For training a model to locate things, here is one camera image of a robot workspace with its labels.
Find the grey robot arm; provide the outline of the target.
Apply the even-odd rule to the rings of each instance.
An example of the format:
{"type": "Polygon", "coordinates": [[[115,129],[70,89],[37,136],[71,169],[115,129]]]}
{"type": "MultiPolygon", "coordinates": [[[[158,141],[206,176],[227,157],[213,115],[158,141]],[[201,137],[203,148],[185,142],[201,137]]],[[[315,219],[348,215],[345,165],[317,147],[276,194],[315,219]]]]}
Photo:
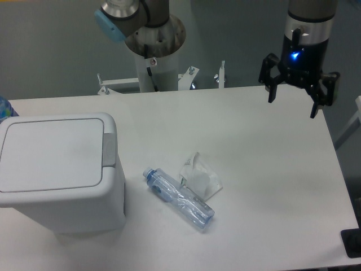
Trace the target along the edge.
{"type": "MultiPolygon", "coordinates": [[[[334,103],[340,74],[324,73],[322,65],[336,8],[337,1],[289,2],[281,57],[268,54],[259,73],[269,102],[286,83],[311,97],[311,117],[334,103]]],[[[94,16],[110,40],[125,43],[135,54],[142,92],[178,90],[177,66],[171,58],[183,46],[186,30],[170,13],[168,1],[104,1],[94,16]]]]}

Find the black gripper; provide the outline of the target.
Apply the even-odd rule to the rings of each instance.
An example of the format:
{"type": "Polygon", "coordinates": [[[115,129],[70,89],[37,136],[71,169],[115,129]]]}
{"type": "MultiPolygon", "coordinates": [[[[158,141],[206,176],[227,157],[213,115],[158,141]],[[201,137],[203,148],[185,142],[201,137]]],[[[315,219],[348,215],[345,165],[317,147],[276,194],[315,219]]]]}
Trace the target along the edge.
{"type": "Polygon", "coordinates": [[[331,106],[338,95],[340,73],[322,73],[328,40],[313,45],[293,46],[288,37],[283,39],[281,59],[270,53],[262,61],[258,82],[268,91],[268,102],[276,98],[277,88],[283,82],[306,89],[313,101],[310,118],[314,119],[324,106],[331,106]],[[271,76],[277,67],[279,74],[271,76]]]}

